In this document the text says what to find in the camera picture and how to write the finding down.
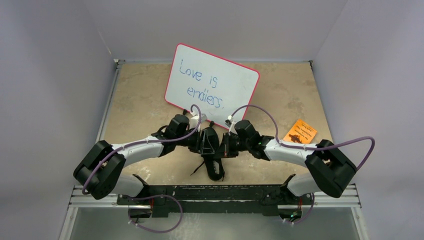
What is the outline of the black shoe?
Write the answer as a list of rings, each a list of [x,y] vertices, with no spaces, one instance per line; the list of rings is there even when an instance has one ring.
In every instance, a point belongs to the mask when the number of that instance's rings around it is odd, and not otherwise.
[[[212,127],[204,128],[201,133],[200,154],[206,166],[207,175],[212,181],[219,181],[225,177],[222,160],[215,157],[219,146],[217,132]]]

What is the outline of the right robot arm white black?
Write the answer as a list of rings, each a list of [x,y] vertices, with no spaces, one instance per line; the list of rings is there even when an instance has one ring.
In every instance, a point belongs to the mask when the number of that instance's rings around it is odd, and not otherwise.
[[[324,192],[339,198],[358,169],[355,164],[329,140],[319,144],[278,142],[269,135],[261,135],[248,120],[235,124],[234,133],[224,133],[214,158],[235,158],[247,151],[254,158],[266,161],[283,161],[308,169],[285,182],[280,196],[288,204],[308,193]]]

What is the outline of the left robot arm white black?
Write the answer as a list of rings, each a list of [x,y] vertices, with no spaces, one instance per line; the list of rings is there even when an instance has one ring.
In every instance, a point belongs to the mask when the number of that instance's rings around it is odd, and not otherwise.
[[[202,118],[175,115],[169,124],[148,137],[122,144],[97,141],[73,172],[82,185],[82,194],[99,200],[111,193],[130,197],[138,205],[149,199],[147,184],[137,175],[125,179],[123,169],[134,163],[163,157],[177,146],[201,155],[205,164],[214,165],[213,155],[219,147],[219,137],[213,127],[200,129]]]

